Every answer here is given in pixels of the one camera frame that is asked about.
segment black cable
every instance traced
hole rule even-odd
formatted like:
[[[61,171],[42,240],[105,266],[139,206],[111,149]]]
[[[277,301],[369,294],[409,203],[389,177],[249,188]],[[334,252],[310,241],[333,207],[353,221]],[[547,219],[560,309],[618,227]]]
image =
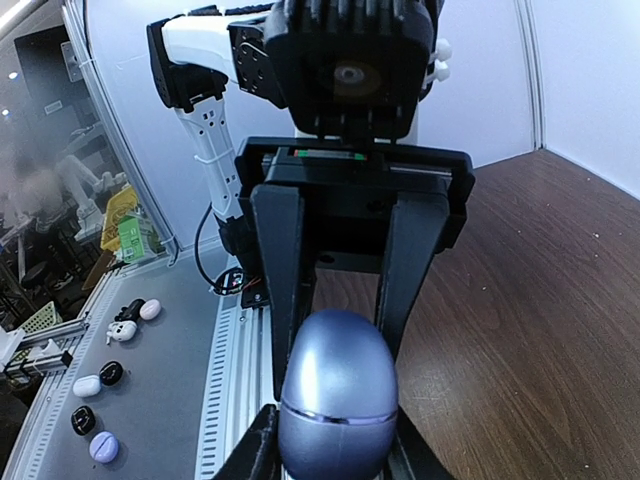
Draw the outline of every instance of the black cable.
[[[236,295],[242,292],[242,289],[245,287],[245,284],[246,284],[246,275],[241,268],[233,267],[228,270],[225,270],[220,274],[217,280],[213,280],[209,275],[207,275],[207,272],[205,272],[204,267],[202,266],[202,262],[200,261],[200,236],[202,235],[202,229],[204,228],[204,224],[207,222],[207,218],[209,218],[209,215],[211,214],[212,210],[213,210],[213,206],[209,204],[209,206],[207,207],[207,210],[204,212],[204,215],[202,216],[202,219],[200,220],[198,229],[196,230],[196,238],[195,238],[195,245],[194,245],[194,255],[196,258],[196,266],[198,267],[198,271],[200,272],[200,275],[202,276],[202,278],[204,278],[204,280],[213,287],[213,291],[217,295],[221,295],[221,296]],[[224,279],[230,275],[237,275],[237,274],[242,274],[242,282],[232,287],[225,287],[223,284]]]
[[[262,13],[268,12],[273,7],[273,3],[265,3],[261,5],[249,5],[247,7],[240,8],[229,8],[224,11],[225,17],[235,16],[235,15],[247,15],[249,13]]]
[[[93,52],[91,51],[91,40],[89,39],[89,9],[88,0],[82,0],[82,23],[84,24],[84,43],[89,52],[89,58],[93,58]]]

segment light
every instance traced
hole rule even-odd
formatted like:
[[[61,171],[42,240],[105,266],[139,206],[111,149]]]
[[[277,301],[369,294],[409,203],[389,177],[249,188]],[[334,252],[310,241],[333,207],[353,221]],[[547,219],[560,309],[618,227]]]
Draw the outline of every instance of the light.
[[[27,8],[33,0],[20,0],[13,7],[7,10],[2,16],[0,16],[0,30],[6,27],[11,20],[16,18],[20,12]]]
[[[305,410],[313,413],[320,411],[318,392],[318,362],[314,352],[306,352],[302,357],[301,376],[305,398]]]

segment gray table surface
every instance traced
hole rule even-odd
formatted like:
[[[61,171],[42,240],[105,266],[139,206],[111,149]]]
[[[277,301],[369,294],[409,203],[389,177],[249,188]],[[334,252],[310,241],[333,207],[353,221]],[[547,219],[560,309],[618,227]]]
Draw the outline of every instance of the gray table surface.
[[[205,255],[213,273],[226,265],[221,249]],[[135,298],[157,298],[161,315],[141,323],[133,340],[106,345],[109,321]],[[69,393],[55,425],[39,478],[189,479],[194,478],[200,414],[218,297],[207,291],[192,257],[128,274],[121,280],[77,378],[97,374],[110,360],[125,368],[114,387],[80,399]],[[86,437],[71,428],[71,414],[88,405],[98,426]],[[112,432],[121,451],[101,465],[89,456],[89,443],[101,430]]]

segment brown wooden surface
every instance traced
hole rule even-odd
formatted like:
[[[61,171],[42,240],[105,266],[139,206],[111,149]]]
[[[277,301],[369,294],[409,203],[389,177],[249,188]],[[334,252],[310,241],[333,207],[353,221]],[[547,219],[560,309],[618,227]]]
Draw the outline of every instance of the brown wooden surface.
[[[476,173],[405,332],[402,405],[459,480],[639,480],[640,203],[547,152]],[[321,271],[315,307],[371,317],[376,282]]]

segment white wall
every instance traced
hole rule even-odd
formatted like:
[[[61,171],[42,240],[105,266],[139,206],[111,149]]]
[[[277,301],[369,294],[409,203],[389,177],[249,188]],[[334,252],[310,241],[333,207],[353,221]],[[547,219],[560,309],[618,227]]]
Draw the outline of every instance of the white wall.
[[[200,166],[151,78],[145,26],[206,0],[90,2],[90,35],[100,75],[134,156],[183,247],[208,203]],[[223,2],[220,7],[252,2]],[[476,166],[532,149],[523,50],[512,0],[448,0],[441,34],[454,46],[452,77],[420,106],[419,143],[465,150]],[[286,111],[230,87],[227,118],[236,144],[249,135],[290,136]],[[214,234],[210,222],[204,237]]]
[[[420,104],[419,143],[464,150],[475,167],[530,152],[532,117],[513,0],[447,0],[439,36],[451,78]]]
[[[533,6],[548,148],[640,198],[640,2]]]

